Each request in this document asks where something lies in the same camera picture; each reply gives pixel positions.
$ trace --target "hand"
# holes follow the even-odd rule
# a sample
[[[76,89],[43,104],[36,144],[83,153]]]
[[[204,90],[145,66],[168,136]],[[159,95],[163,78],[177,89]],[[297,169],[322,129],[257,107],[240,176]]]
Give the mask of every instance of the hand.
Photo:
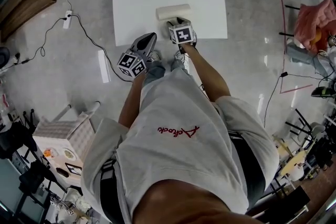
[[[188,50],[190,50],[191,48],[194,48],[194,46],[192,46],[189,42],[187,43],[182,43],[181,47],[187,52]]]
[[[137,85],[141,85],[142,87],[142,83],[145,79],[145,75],[146,72],[142,72],[140,75],[138,75],[134,80],[133,80],[133,84],[137,84]]]

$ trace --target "white foam roller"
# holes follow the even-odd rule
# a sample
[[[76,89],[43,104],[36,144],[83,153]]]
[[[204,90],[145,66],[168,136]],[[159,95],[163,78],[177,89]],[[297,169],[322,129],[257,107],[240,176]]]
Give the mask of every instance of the white foam roller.
[[[158,20],[167,20],[176,17],[184,17],[191,13],[189,4],[161,7],[156,9],[156,17]]]

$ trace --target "electrical outlet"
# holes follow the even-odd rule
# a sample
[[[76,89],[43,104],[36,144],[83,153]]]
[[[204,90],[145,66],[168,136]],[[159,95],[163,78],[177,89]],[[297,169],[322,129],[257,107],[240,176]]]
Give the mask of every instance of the electrical outlet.
[[[65,13],[66,20],[63,23],[63,28],[64,29],[69,29],[70,28],[70,23],[71,23],[71,16],[72,15],[72,10],[67,10]]]

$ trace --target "gray tiled floor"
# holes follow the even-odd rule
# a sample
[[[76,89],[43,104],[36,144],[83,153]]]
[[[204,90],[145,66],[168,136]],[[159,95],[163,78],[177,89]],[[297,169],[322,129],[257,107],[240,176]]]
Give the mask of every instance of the gray tiled floor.
[[[115,47],[112,0],[70,0],[75,14],[80,14],[88,34],[107,49],[114,64],[123,47]],[[284,0],[287,4],[318,4],[322,0]],[[200,53],[227,80],[231,93],[250,102],[264,118],[267,101],[282,71],[284,38],[280,0],[226,0],[228,39],[198,42]],[[7,41],[12,52],[32,57],[43,43],[45,31],[64,16],[66,0],[36,15]],[[295,14],[286,10],[286,23],[293,28]],[[38,53],[34,61],[9,70],[6,86],[18,111],[34,108],[37,116],[52,119],[68,103],[83,110],[95,100],[101,102],[93,120],[97,124],[104,117],[117,119],[128,94],[130,84],[111,73],[111,82],[102,83],[97,51],[83,34],[78,22],[72,19],[69,30],[62,22],[48,33],[46,56]],[[313,68],[290,63],[285,57],[285,70],[293,74],[314,75]],[[191,65],[191,74],[199,79]],[[317,80],[284,78],[282,89],[308,84]],[[321,121],[325,100],[310,97],[313,87],[279,94],[280,85],[267,113],[267,130],[274,133],[282,128],[293,107],[304,111],[309,121]]]

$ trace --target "white box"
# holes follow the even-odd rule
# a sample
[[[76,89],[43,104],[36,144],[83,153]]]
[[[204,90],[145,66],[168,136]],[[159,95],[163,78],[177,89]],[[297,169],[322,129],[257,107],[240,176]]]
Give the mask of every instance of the white box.
[[[146,70],[146,65],[140,56],[123,53],[118,62],[118,68],[126,76],[136,78],[142,71]]]
[[[172,38],[172,41],[176,44],[182,44],[194,41],[194,34],[190,25],[179,25],[169,27],[169,33]]]

